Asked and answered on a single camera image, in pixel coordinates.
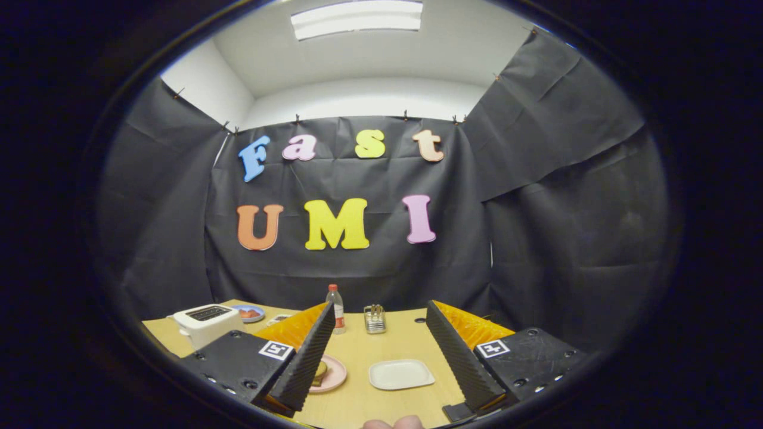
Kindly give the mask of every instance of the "foam letter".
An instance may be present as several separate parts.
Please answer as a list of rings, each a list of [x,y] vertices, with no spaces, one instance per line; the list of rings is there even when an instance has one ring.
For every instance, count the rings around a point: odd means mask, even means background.
[[[339,216],[334,217],[324,200],[304,203],[304,209],[310,214],[310,238],[304,246],[309,250],[325,249],[326,243],[320,238],[323,231],[329,246],[336,249],[344,231],[343,248],[365,249],[370,244],[363,229],[363,211],[368,204],[363,198],[350,198],[342,205]]]
[[[256,205],[242,205],[236,210],[239,214],[239,243],[249,250],[268,250],[278,238],[278,216],[284,211],[284,206],[270,204],[262,210],[268,215],[265,236],[262,238],[254,237],[254,215],[258,211]]]
[[[270,137],[262,136],[239,152],[239,158],[243,160],[243,170],[245,172],[243,177],[244,182],[254,179],[265,170],[265,167],[260,163],[265,162],[267,153],[264,146],[268,143],[270,143]]]
[[[302,134],[299,136],[293,136],[288,141],[289,146],[284,148],[283,157],[285,160],[309,161],[315,156],[315,144],[318,142],[315,136],[310,134]]]
[[[355,153],[358,158],[379,158],[384,155],[385,145],[384,133],[381,130],[363,130],[355,137],[358,146],[355,146]]]
[[[429,217],[427,216],[429,201],[430,198],[426,195],[409,195],[403,198],[403,204],[408,206],[408,216],[410,217],[408,243],[429,243],[437,238],[429,227]]]
[[[414,134],[414,140],[419,142],[419,152],[425,160],[436,163],[445,157],[444,153],[435,150],[434,144],[439,143],[439,136],[433,136],[431,130]]]

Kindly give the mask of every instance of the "orange padding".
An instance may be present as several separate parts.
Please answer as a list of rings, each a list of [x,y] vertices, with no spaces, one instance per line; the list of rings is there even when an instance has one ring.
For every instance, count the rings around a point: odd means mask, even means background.
[[[304,339],[307,338],[310,329],[312,329],[313,325],[318,320],[320,313],[326,308],[326,305],[327,303],[324,302],[323,304],[300,311],[288,319],[284,319],[277,324],[266,327],[254,334],[254,336],[266,340],[277,341],[282,344],[288,344],[296,350],[299,350],[302,343],[304,343]]]
[[[475,316],[456,307],[452,307],[442,302],[434,301],[437,308],[445,315],[451,325],[459,333],[459,336],[466,343],[470,350],[474,350],[477,344],[487,343],[488,341],[513,335],[514,331],[495,324],[491,321]]]

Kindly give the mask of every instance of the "bottle label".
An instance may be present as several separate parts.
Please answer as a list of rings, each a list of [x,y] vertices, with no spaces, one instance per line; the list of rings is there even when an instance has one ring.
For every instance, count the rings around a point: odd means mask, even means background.
[[[342,305],[334,304],[334,316],[336,317],[334,328],[344,327],[344,307]]]

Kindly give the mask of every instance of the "white ceiling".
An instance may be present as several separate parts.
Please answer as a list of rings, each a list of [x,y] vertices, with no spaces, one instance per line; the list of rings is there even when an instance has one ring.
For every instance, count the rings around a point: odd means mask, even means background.
[[[421,29],[357,31],[297,42],[290,17],[342,0],[277,0],[215,35],[255,98],[319,82],[417,77],[487,88],[532,25],[485,0],[423,0]]]

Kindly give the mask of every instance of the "blue letter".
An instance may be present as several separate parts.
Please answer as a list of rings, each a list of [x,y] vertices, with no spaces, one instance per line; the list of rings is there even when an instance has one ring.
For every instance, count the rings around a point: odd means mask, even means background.
[[[254,179],[265,170],[265,167],[260,163],[265,161],[267,153],[264,146],[267,146],[268,143],[270,143],[270,137],[262,136],[239,152],[239,158],[243,160],[243,170],[245,172],[243,177],[244,182]]]

